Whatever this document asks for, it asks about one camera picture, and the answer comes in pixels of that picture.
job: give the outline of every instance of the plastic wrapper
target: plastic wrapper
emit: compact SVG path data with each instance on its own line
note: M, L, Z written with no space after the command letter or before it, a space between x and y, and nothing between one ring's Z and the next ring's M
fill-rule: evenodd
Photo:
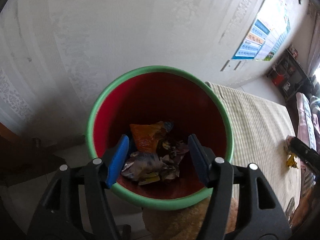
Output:
M189 149L168 135L172 128L173 122L130 124L138 152L130 155L121 174L138 181L140 186L160 180L170 182L179 177L179 164Z
M160 139L173 128L172 122L157 122L150 125L130 124L130 130L138 151L156 153Z
M134 152L125 162L121 174L134 181L147 178L149 173L158 172L163 166L157 154Z

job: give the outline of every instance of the orange wrapper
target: orange wrapper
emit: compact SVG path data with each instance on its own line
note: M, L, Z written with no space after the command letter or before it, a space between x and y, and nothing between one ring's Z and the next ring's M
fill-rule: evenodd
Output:
M130 130L138 151L156 153L158 142L165 135L164 123L151 125L130 124Z

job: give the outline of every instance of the tile floor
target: tile floor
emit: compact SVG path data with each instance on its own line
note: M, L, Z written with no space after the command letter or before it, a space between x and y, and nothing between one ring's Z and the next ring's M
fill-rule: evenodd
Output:
M267 77L260 77L237 89L284 105L284 99L280 92ZM85 145L60 151L57 155L65 158L70 167L83 166L90 161ZM0 187L0 196L4 206L23 232L27 233L38 201L53 176L54 172L9 188ZM84 229L91 232L88 214L86 213L84 188L80 188L79 192ZM121 200L109 191L107 191L107 198L116 224L131 225L132 239L151 239L150 233L144 227L141 208Z

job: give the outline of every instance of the bed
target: bed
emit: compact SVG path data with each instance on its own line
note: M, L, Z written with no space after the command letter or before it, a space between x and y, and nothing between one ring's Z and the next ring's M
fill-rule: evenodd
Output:
M206 82L221 100L228 112L234 134L232 164L247 166L256 163L264 173L285 211L294 197L299 204L301 190L300 163L298 169L288 168L284 140L295 136L285 106L251 94ZM233 195L239 189L234 186Z

